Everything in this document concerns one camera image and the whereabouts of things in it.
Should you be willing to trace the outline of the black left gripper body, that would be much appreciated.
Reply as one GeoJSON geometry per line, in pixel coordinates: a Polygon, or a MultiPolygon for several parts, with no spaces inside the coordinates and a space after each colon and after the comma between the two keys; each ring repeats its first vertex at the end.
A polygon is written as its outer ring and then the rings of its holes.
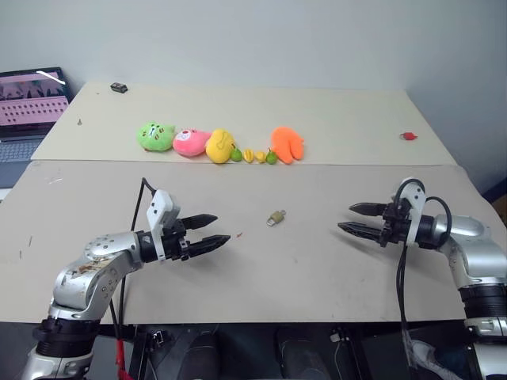
{"type": "Polygon", "coordinates": [[[166,260],[189,259],[189,243],[185,240],[185,236],[190,226],[189,218],[178,218],[172,227],[162,229],[162,246],[166,260]]]}

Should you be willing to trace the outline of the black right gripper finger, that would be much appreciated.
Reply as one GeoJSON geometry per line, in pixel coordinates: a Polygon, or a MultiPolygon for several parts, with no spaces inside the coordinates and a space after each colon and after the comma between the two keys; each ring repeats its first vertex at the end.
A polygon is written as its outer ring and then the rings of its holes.
{"type": "Polygon", "coordinates": [[[382,216],[387,205],[385,203],[356,203],[349,207],[349,210],[364,216],[382,216]]]}
{"type": "Polygon", "coordinates": [[[377,243],[381,242],[381,229],[367,226],[359,222],[339,222],[337,226],[348,234],[377,243]]]}

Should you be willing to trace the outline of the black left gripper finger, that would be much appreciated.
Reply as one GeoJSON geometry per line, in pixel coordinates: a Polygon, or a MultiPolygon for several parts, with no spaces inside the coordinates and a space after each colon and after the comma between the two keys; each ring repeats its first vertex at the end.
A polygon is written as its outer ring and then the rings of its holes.
{"type": "Polygon", "coordinates": [[[211,224],[217,219],[218,217],[215,215],[199,214],[182,218],[181,223],[186,230],[197,230],[211,224]]]}
{"type": "Polygon", "coordinates": [[[189,245],[189,257],[193,258],[210,253],[225,245],[230,238],[230,235],[213,235],[205,237],[201,241],[191,243],[189,245]]]}

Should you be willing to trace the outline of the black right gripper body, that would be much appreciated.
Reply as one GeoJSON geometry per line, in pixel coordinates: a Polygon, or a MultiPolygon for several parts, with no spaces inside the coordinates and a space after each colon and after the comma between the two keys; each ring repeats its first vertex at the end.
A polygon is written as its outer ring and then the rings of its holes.
{"type": "Polygon", "coordinates": [[[379,236],[379,244],[386,247],[388,243],[406,242],[410,229],[411,206],[408,201],[400,201],[398,205],[389,203],[382,214],[384,221],[379,236]]]}

